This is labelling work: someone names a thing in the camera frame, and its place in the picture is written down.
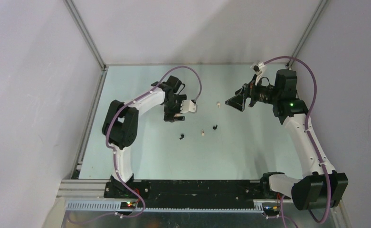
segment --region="black bracket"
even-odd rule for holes
[[[136,135],[138,134],[139,116],[139,111],[136,108],[126,107],[118,115],[119,118],[123,118],[124,120],[120,122],[116,119],[111,123],[113,117],[123,105],[124,102],[117,100],[110,103],[102,128],[103,134],[106,135],[108,127],[113,124],[108,141],[109,143],[117,145],[121,150],[123,150],[124,147],[132,145],[135,141]]]
[[[181,85],[181,80],[174,76],[170,76],[166,82],[162,82],[158,86],[165,92],[165,98],[162,104],[164,105],[164,121],[175,122],[185,120],[184,116],[178,115],[181,113],[182,101],[187,100],[187,95],[176,94]]]
[[[250,180],[134,180],[132,176],[126,184],[150,208],[250,209],[254,199],[264,197],[260,183]],[[137,198],[113,177],[105,185],[104,197]],[[276,194],[269,199],[276,199]]]
[[[348,185],[345,173],[333,171],[329,174],[331,182],[331,205],[336,207],[342,199],[342,195]],[[292,187],[293,203],[299,210],[325,208],[326,206],[326,182],[324,175],[311,175],[304,177]]]
[[[280,124],[294,114],[307,114],[308,109],[303,100],[297,99],[297,74],[295,71],[282,69],[276,72],[272,98],[273,113]]]
[[[244,109],[246,108],[246,99],[249,97],[250,97],[249,84],[244,84],[241,87],[241,89],[235,92],[234,97],[225,101],[225,104],[243,112]]]

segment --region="light blue table surface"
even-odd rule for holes
[[[93,122],[80,179],[108,179],[113,154],[105,146],[102,125],[113,100],[126,101],[148,90],[174,66],[110,66]],[[142,115],[132,145],[132,169],[136,179],[256,180],[265,172],[281,171],[301,178],[301,165],[291,138],[272,106],[257,103],[240,112],[225,100],[248,83],[250,65],[191,65],[202,80],[198,112],[185,114],[184,122],[163,121],[163,106]],[[264,76],[275,83],[283,64],[268,65]],[[171,73],[186,84],[182,94],[193,99],[199,90],[195,75],[187,69]],[[185,138],[179,140],[180,134]]]

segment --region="gray floor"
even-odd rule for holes
[[[324,224],[317,224],[308,211],[298,211],[293,204],[284,204],[285,215],[292,218],[300,228],[335,228],[330,214]],[[73,211],[70,219],[74,222],[88,221],[105,212]],[[321,217],[323,210],[315,210],[314,214]],[[288,227],[294,227],[286,220]],[[77,227],[65,220],[65,228]],[[108,215],[88,224],[83,228],[284,228],[281,218],[266,220],[260,213],[188,213],[188,212],[145,212],[139,217],[120,219],[119,216]]]
[[[108,106],[126,101],[148,90],[173,66],[111,66],[105,80],[95,121],[83,160],[81,179],[107,179],[113,170],[112,151],[101,133]],[[202,94],[196,114],[185,114],[184,122],[163,121],[163,106],[139,120],[132,147],[136,179],[259,179],[263,173],[282,171],[301,178],[301,166],[286,130],[273,116],[272,106],[256,104],[241,113],[225,100],[253,76],[249,65],[192,65],[200,75]],[[268,66],[265,76],[275,82],[283,64]],[[187,69],[172,72],[186,87],[182,94],[194,98],[199,84]]]

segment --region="metal extrusion bar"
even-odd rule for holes
[[[122,209],[120,207],[123,199],[97,200],[68,200],[66,210],[72,211],[133,211],[134,209]],[[175,209],[175,208],[146,208],[146,212],[219,212],[219,213],[262,213],[262,203],[255,203],[254,208],[250,209]]]
[[[103,200],[105,183],[108,180],[62,180],[57,198]]]
[[[352,228],[343,200],[339,202],[337,207],[332,208],[331,212],[333,222],[337,228]]]
[[[311,17],[310,22],[308,23],[307,27],[305,28],[303,35],[301,36],[300,40],[297,43],[296,48],[293,51],[292,57],[297,57],[301,51],[301,48],[307,41],[309,35],[313,31],[314,26],[317,24],[318,19],[321,17],[322,13],[324,12],[326,6],[328,5],[329,0],[321,0],[317,6],[317,9],[314,12],[314,15]],[[289,60],[286,64],[288,68],[292,67],[294,60]]]
[[[67,6],[67,9],[69,13],[71,14],[73,20],[75,21],[77,27],[79,28],[80,33],[82,33],[83,38],[85,39],[85,42],[87,43],[90,51],[93,53],[93,56],[96,58],[96,61],[98,62],[100,68],[102,70],[105,69],[105,62],[101,58],[100,52],[97,50],[97,47],[90,36],[89,31],[87,30],[85,23],[82,20],[82,17],[79,14],[79,11],[77,10],[73,0],[64,0],[65,5]]]
[[[94,95],[94,98],[93,98],[93,101],[92,101],[92,104],[91,104],[91,108],[90,108],[90,111],[89,111],[89,114],[88,114],[88,117],[87,117],[87,122],[86,122],[87,124],[86,124],[85,130],[83,132],[81,144],[80,144],[79,150],[76,153],[76,159],[75,159],[75,162],[74,162],[73,167],[71,169],[71,173],[70,173],[69,178],[72,177],[75,169],[77,169],[77,165],[83,160],[83,157],[85,155],[87,142],[89,141],[89,136],[90,136],[90,132],[92,130],[93,121],[95,119],[96,110],[97,110],[97,107],[98,107],[98,104],[99,104],[99,101],[100,101],[101,92],[103,90],[105,76],[107,75],[107,69],[102,71],[102,73],[100,75],[100,79],[97,83],[97,88],[96,88],[96,91],[95,91],[95,95]]]

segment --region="red wire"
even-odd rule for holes
[[[138,189],[134,189],[134,190],[136,191],[136,193],[140,194]],[[136,201],[136,203],[138,203],[140,200],[141,200],[141,199],[138,198],[138,200]]]
[[[279,192],[276,194],[276,203],[277,203],[277,205],[279,206],[279,199],[280,199],[280,197],[279,197]]]

